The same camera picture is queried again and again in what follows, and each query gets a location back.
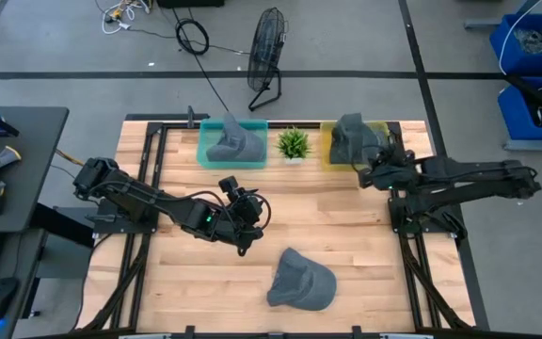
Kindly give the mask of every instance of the concrete floor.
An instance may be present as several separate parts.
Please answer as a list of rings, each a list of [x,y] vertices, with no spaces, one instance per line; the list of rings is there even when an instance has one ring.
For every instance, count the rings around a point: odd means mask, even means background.
[[[109,7],[115,0],[100,0]],[[465,31],[469,17],[500,17],[519,0],[408,0],[428,72],[496,72],[490,30]],[[260,13],[277,6],[290,21],[279,63],[289,71],[414,72],[401,13],[394,0],[227,0],[224,8],[194,8],[211,43],[248,50]],[[542,5],[537,9],[542,12]],[[179,10],[186,16],[186,10]],[[158,11],[138,11],[134,28],[173,35]],[[247,57],[211,50],[208,71],[236,71]],[[0,17],[0,72],[193,71],[194,58],[174,40],[119,32],[106,36],[91,0],[14,0]],[[286,78],[284,95],[255,113],[244,78],[213,79],[231,111],[242,118],[336,119],[362,112],[370,120],[426,120],[416,79]],[[506,84],[493,80],[431,80],[438,121],[450,156],[461,161],[516,158],[536,168],[542,153],[507,153],[497,105]],[[114,156],[130,113],[197,112],[220,116],[223,107],[204,79],[0,80],[0,105],[62,105],[69,116],[59,148],[80,158]],[[76,168],[60,159],[55,164]],[[80,206],[71,179],[52,169],[41,202]],[[463,206],[471,251],[494,331],[542,333],[542,191],[518,205],[488,199]],[[80,282],[42,282],[36,306],[42,317],[21,321],[16,337],[63,332],[78,311]]]

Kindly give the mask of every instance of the blue storage bin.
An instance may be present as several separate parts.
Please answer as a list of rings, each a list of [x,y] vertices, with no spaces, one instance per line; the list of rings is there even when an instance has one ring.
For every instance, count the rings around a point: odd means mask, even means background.
[[[519,18],[517,14],[503,16],[502,23],[497,30],[490,35],[490,43],[499,59],[503,41],[507,36],[512,25]],[[529,14],[522,18],[515,29],[526,28],[540,30],[542,29],[542,14]],[[542,54],[528,54],[522,50],[514,32],[510,34],[503,51],[502,67],[506,73],[514,74],[542,74]]]
[[[240,126],[254,133],[263,140],[264,148],[267,150],[267,131],[269,123],[267,120],[247,120],[238,121]],[[264,154],[262,161],[239,162],[239,161],[209,161],[206,156],[206,150],[217,144],[223,133],[222,119],[206,119],[199,126],[198,140],[198,162],[208,170],[225,169],[262,169],[267,163],[267,153]]]
[[[542,77],[524,78],[537,89],[542,88]],[[499,106],[513,140],[542,140],[542,127],[534,124],[531,112],[524,101],[522,93],[513,86],[499,95]]]

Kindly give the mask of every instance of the electric fan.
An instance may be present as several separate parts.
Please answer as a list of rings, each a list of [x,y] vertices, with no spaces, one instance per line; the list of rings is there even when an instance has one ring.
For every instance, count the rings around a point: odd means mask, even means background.
[[[263,12],[254,33],[248,63],[248,85],[258,92],[248,106],[250,111],[274,102],[281,96],[281,71],[278,68],[278,62],[285,37],[283,14],[277,8],[270,8]],[[278,77],[278,95],[255,105],[261,94],[270,90],[269,84],[275,75]]]

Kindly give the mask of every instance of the wooden tabletop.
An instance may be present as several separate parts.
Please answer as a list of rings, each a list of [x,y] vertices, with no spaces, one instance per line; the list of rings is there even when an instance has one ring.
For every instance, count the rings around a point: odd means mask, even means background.
[[[406,148],[417,156],[431,155],[425,123],[400,123]],[[122,127],[116,160],[134,177],[147,124],[126,121]],[[199,132],[168,132],[160,188],[175,196],[209,189],[224,197],[217,183],[234,175],[240,186],[260,189],[273,215],[264,237],[245,257],[239,257],[235,247],[194,239],[161,216],[151,240],[138,331],[183,332],[187,325],[196,326],[197,332],[350,332],[354,325],[370,332],[414,330],[403,260],[390,226],[389,193],[359,189],[352,171],[322,171],[317,129],[307,130],[310,157],[301,165],[286,166],[274,147],[279,132],[269,130],[266,168],[249,170],[203,169],[196,160]],[[152,146],[147,183],[155,150]],[[93,254],[79,327],[95,316],[115,288],[124,239],[114,235]],[[459,316],[473,324],[454,241],[446,234],[426,234],[424,239],[436,287]],[[266,303],[279,256],[288,247],[337,276],[336,298],[324,311]],[[425,295],[417,285],[424,324],[429,325]],[[131,299],[126,300],[124,323]]]

